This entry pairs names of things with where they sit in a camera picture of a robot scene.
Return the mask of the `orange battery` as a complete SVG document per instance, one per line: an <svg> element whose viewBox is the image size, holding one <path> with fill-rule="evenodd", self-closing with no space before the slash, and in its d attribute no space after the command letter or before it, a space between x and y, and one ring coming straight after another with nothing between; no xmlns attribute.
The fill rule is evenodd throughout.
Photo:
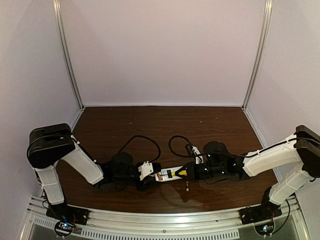
<svg viewBox="0 0 320 240"><path fill-rule="evenodd" d="M157 174L156 175L156 181L162 182L163 180L164 180L164 176L163 175L161 175L161 174Z"/></svg>

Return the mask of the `white remote control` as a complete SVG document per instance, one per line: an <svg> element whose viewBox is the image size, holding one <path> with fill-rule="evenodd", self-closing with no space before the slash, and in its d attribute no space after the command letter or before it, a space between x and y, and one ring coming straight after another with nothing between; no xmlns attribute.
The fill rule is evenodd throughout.
<svg viewBox="0 0 320 240"><path fill-rule="evenodd" d="M154 176L157 182L170 182L176 180L186 179L188 176L187 168L185 166L177 166L170 168L162 168Z"/></svg>

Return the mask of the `black battery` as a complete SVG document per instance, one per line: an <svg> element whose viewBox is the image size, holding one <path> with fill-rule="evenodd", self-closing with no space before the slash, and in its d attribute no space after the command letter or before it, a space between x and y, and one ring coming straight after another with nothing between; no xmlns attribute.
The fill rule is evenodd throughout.
<svg viewBox="0 0 320 240"><path fill-rule="evenodd" d="M185 190L188 192L190 189L189 189L189 182L187 181L186 184L185 184Z"/></svg>

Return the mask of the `yellow handled screwdriver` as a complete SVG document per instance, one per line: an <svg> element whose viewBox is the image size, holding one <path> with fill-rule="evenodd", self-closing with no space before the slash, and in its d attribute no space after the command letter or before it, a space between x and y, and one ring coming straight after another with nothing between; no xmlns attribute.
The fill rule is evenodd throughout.
<svg viewBox="0 0 320 240"><path fill-rule="evenodd" d="M186 170L181 170L181 171L171 171L171 170L167 170L167 175L168 176L186 176L187 175L187 171Z"/></svg>

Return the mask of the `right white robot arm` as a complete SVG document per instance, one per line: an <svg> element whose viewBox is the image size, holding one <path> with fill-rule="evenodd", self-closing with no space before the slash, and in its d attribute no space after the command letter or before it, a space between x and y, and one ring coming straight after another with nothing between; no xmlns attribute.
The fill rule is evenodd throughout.
<svg viewBox="0 0 320 240"><path fill-rule="evenodd" d="M278 209L289 196L320 176L320 136L305 125L297 126L292 135L278 143L242 155L229 153L226 145L218 141L208 142L202 153L194 151L191 145L186 148L187 158L205 156L207 161L188 162L174 171L173 177L186 180L225 177L244 181L270 169L294 164L285 178L264 192L261 208L265 211Z"/></svg>

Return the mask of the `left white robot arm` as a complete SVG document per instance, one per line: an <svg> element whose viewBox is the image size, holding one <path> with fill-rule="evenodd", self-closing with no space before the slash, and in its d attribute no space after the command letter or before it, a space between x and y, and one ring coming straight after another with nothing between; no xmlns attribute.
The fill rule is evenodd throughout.
<svg viewBox="0 0 320 240"><path fill-rule="evenodd" d="M81 146L66 123L32 130L26 156L52 206L66 203L56 171L59 161L69 164L98 189L135 184L137 189L143 190L147 187L146 178L155 176L161 170L155 160L134 165L133 157L123 150L119 150L111 160L99 163Z"/></svg>

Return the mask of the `front aluminium rail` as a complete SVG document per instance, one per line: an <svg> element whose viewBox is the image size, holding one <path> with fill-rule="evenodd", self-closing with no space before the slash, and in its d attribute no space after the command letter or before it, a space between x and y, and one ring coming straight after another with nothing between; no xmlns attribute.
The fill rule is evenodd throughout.
<svg viewBox="0 0 320 240"><path fill-rule="evenodd" d="M76 223L65 238L54 232L44 199L32 196L18 240L310 240L296 197L290 215L271 237L256 232L259 223L242 224L240 208L193 213L128 213L88 208L86 225Z"/></svg>

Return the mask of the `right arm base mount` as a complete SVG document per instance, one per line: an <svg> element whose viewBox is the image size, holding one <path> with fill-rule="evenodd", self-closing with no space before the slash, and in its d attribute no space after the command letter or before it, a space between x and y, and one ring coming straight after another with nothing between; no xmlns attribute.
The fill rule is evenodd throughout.
<svg viewBox="0 0 320 240"><path fill-rule="evenodd" d="M255 232L262 237L270 237L276 231L275 217L282 215L281 209L263 207L262 205L248 206L239 210L242 225L253 224Z"/></svg>

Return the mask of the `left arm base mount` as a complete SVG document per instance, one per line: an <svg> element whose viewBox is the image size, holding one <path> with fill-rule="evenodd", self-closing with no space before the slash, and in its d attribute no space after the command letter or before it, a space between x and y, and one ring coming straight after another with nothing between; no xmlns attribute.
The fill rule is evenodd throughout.
<svg viewBox="0 0 320 240"><path fill-rule="evenodd" d="M46 216L58 220L53 230L58 237L64 239L74 232L77 225L87 224L89 212L88 209L69 205L49 205Z"/></svg>

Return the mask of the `right aluminium frame post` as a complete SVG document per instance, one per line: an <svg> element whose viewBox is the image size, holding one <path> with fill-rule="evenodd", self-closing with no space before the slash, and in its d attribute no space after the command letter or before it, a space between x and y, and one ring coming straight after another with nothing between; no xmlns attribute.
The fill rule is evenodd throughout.
<svg viewBox="0 0 320 240"><path fill-rule="evenodd" d="M259 70L261 67L264 49L267 43L270 25L272 20L272 13L273 13L273 1L272 0L265 0L264 10L263 10L263 17L262 17L262 24L259 34L259 40L256 50L256 55L253 63L253 68L251 71L250 79L248 88L244 97L244 101L242 104L242 109L245 111L248 108L250 98L252 96L254 86L259 74Z"/></svg>

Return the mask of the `aluminium frame post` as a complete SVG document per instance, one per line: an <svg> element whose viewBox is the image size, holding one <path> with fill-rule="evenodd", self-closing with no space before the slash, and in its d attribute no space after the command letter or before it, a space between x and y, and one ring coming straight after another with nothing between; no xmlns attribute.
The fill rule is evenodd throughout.
<svg viewBox="0 0 320 240"><path fill-rule="evenodd" d="M82 110L84 109L84 104L80 95L80 91L76 82L76 77L74 73L74 69L72 66L72 61L69 53L68 43L67 43L67 37L65 33L64 28L64 22L63 22L63 14L62 14L62 8L61 8L61 1L60 0L53 0L53 10L57 25L57 32L59 36L59 41L61 45L61 51L62 56L65 64L65 68L67 71L68 79L71 85L71 89L73 92L73 95L75 97L75 101L77 104L77 107Z"/></svg>
<svg viewBox="0 0 320 240"><path fill-rule="evenodd" d="M262 17L262 24L259 34L259 40L256 50L256 55L253 63L253 68L251 71L250 79L248 88L244 97L244 101L242 104L242 109L245 111L248 108L250 98L252 96L254 86L259 74L259 70L261 67L264 49L267 43L270 25L272 20L272 13L273 13L273 1L272 0L265 0L264 10L263 10L263 17Z"/></svg>

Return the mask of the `left aluminium frame post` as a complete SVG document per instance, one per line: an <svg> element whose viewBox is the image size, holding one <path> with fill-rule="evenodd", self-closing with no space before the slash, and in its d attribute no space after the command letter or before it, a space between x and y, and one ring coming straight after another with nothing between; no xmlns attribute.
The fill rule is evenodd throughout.
<svg viewBox="0 0 320 240"><path fill-rule="evenodd" d="M77 104L77 107L82 110L84 109L84 104L80 95L80 91L76 82L76 77L74 73L74 69L72 66L72 61L69 53L68 43L67 43L67 37L65 33L64 28L64 22L63 22L63 14L62 14L62 8L61 8L61 1L60 0L53 0L53 10L57 25L57 32L59 36L59 41L61 45L61 51L62 56L65 64L65 68L67 71L68 79L71 85L71 89L73 92L73 95L75 97L75 101Z"/></svg>

